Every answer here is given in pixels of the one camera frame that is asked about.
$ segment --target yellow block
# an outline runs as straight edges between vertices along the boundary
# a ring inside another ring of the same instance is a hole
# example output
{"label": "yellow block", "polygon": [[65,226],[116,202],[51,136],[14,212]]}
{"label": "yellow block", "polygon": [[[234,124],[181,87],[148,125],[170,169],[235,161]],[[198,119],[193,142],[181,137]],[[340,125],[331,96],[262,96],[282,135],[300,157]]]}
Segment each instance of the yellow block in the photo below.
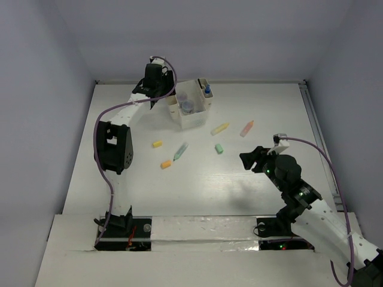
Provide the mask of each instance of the yellow block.
{"label": "yellow block", "polygon": [[169,167],[169,166],[171,166],[172,165],[172,161],[171,160],[167,160],[167,161],[164,161],[162,164],[161,164],[161,168],[162,169],[165,169],[165,168],[167,168],[167,167]]}
{"label": "yellow block", "polygon": [[158,148],[159,146],[162,146],[162,141],[153,142],[153,148]]}

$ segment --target tabletop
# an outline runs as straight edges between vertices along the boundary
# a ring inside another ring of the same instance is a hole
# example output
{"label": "tabletop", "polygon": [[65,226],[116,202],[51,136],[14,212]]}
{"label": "tabletop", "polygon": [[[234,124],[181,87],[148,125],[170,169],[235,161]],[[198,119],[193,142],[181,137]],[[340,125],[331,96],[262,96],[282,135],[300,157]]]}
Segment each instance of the tabletop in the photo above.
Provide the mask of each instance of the tabletop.
{"label": "tabletop", "polygon": [[[64,214],[104,214],[109,190],[93,159],[96,117],[110,106],[126,102],[134,85],[97,85],[93,94]],[[272,136],[315,142],[298,84],[211,84],[214,100],[204,126],[181,130],[166,102],[154,108],[132,127],[134,158],[126,172],[126,192],[135,216],[269,215],[284,206],[280,192],[263,174],[244,170],[239,154],[256,146],[272,147]],[[105,115],[106,121],[118,110]],[[245,138],[239,133],[247,122],[254,127]],[[229,127],[211,136],[223,124]],[[163,141],[159,148],[152,143]],[[165,170],[160,164],[188,142],[182,157]],[[221,144],[220,155],[214,149]],[[285,154],[296,158],[302,178],[335,208],[319,153],[302,143],[290,142]]]}

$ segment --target robotic arm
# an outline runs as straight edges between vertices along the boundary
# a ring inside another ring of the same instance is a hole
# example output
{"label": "robotic arm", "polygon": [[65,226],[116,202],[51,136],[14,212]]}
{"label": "robotic arm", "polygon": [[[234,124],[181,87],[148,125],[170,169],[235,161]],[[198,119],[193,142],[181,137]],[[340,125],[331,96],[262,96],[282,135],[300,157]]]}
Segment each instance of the robotic arm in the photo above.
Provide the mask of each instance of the robotic arm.
{"label": "robotic arm", "polygon": [[301,176],[301,167],[294,157],[280,155],[289,147],[285,134],[274,136],[273,148],[258,146],[240,158],[246,170],[264,173],[281,192],[286,206],[276,217],[258,218],[260,237],[302,237],[324,253],[346,275],[351,262],[348,237],[354,242],[354,278],[352,287],[383,286],[383,252],[358,233],[347,233],[345,223],[331,210],[321,195]]}

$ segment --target white table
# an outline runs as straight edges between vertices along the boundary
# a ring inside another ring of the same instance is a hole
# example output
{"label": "white table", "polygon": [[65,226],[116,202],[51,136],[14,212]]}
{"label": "white table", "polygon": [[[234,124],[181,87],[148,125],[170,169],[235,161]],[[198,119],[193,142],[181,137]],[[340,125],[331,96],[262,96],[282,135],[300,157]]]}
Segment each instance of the white table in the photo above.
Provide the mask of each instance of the white table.
{"label": "white table", "polygon": [[[218,242],[213,248],[186,243],[157,246],[151,252],[94,251],[97,228],[92,219],[105,213],[109,197],[93,161],[93,126],[102,110],[126,101],[132,89],[133,85],[96,86],[63,215],[55,217],[36,286],[337,286],[329,260],[307,250],[221,252],[227,246]],[[214,101],[203,127],[180,130],[160,101],[132,129],[135,154],[126,189],[135,216],[269,215],[283,207],[279,191],[265,176],[245,171],[239,153],[272,146],[275,133],[315,142],[298,85],[213,84],[212,91]],[[251,120],[253,129],[241,138],[239,132]],[[229,128],[212,137],[210,130],[224,122]],[[163,146],[153,149],[152,142],[158,140]],[[160,163],[171,159],[184,141],[190,144],[184,155],[161,170]],[[224,148],[222,155],[214,150],[217,143]],[[303,178],[335,209],[319,154],[301,143],[290,145],[286,153],[302,166]],[[242,219],[242,224],[251,221]],[[354,215],[351,222],[359,231]],[[176,225],[174,237],[167,240],[188,233]],[[193,226],[195,231],[185,236],[194,240],[216,232],[212,228],[206,235],[205,229]],[[246,225],[234,226],[235,232],[228,229],[223,241],[239,233],[246,244],[257,240],[249,237]],[[172,234],[172,225],[159,230]]]}
{"label": "white table", "polygon": [[[64,214],[105,213],[109,191],[93,159],[93,127],[101,111],[127,101],[133,88],[96,86]],[[280,192],[265,175],[244,170],[239,154],[258,145],[273,146],[276,133],[315,142],[298,85],[213,84],[211,88],[214,101],[204,126],[181,130],[162,100],[132,128],[134,158],[126,172],[126,190],[135,216],[270,215],[283,207]],[[253,129],[240,137],[251,120]],[[225,131],[210,135],[225,122],[230,123]],[[163,146],[152,148],[158,140]],[[189,143],[187,151],[170,168],[161,170],[161,162],[172,159],[184,141]],[[224,148],[222,155],[214,149],[217,143]],[[335,207],[319,153],[302,143],[290,145],[286,153],[301,165],[303,178]]]}

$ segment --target screw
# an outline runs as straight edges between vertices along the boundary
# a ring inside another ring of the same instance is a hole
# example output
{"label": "screw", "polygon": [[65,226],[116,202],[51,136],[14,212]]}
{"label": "screw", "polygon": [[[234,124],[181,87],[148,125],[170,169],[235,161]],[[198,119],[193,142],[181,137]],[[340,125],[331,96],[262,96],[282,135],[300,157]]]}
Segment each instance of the screw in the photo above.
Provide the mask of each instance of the screw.
{"label": "screw", "polygon": [[151,225],[150,224],[145,224],[144,225],[144,231],[145,232],[150,232],[151,231]]}

